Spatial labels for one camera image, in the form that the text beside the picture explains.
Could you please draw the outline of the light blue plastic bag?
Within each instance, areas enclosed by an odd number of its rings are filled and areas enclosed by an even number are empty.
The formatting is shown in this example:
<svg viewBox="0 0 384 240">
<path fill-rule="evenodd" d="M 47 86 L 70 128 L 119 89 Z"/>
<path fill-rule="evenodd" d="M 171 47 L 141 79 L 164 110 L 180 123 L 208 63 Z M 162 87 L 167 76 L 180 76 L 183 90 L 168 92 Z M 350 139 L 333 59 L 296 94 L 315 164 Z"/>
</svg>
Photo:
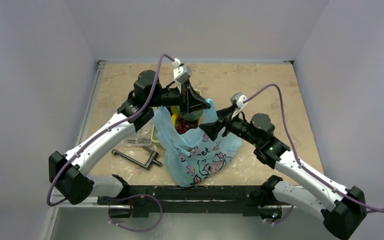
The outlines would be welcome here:
<svg viewBox="0 0 384 240">
<path fill-rule="evenodd" d="M 188 188 L 223 170 L 236 156 L 242 141 L 230 133 L 219 132 L 211 140 L 200 128 L 179 134 L 166 107 L 158 107 L 153 122 L 160 145 L 165 149 L 164 163 L 177 185 Z"/>
</svg>

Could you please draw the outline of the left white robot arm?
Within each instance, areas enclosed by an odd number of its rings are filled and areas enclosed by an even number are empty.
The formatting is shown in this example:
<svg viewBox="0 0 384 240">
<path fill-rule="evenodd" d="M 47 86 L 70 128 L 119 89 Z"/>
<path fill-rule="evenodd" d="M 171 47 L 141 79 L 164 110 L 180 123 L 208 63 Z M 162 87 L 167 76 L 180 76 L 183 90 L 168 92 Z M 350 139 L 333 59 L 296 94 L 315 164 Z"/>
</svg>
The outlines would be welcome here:
<svg viewBox="0 0 384 240">
<path fill-rule="evenodd" d="M 112 117 L 87 140 L 66 153 L 55 151 L 48 158 L 49 181 L 63 199 L 56 203 L 47 197 L 50 207 L 64 201 L 72 205 L 88 197 L 110 197 L 118 205 L 129 199 L 128 184 L 120 176 L 92 177 L 93 167 L 122 140 L 136 133 L 154 117 L 154 107 L 178 106 L 192 113 L 209 109 L 210 103 L 190 83 L 191 75 L 182 73 L 173 83 L 162 87 L 154 70 L 142 71 L 133 84 L 127 100 Z"/>
</svg>

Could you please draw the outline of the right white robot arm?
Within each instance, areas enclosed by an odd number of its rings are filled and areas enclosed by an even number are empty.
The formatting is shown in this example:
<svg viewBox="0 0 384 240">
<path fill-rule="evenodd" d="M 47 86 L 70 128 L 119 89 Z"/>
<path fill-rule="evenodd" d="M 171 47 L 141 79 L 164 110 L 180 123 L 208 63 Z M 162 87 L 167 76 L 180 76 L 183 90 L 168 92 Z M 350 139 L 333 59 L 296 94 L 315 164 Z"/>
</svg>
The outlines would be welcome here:
<svg viewBox="0 0 384 240">
<path fill-rule="evenodd" d="M 275 135 L 270 117 L 256 113 L 250 121 L 234 115 L 228 107 L 216 112 L 216 119 L 199 125 L 215 140 L 233 134 L 254 145 L 256 158 L 264 165 L 293 179 L 298 185 L 271 176 L 261 189 L 260 196 L 268 204 L 286 202 L 320 219 L 333 236 L 348 240 L 366 218 L 368 212 L 364 192 L 357 186 L 346 187 L 297 157 L 293 150 Z"/>
</svg>

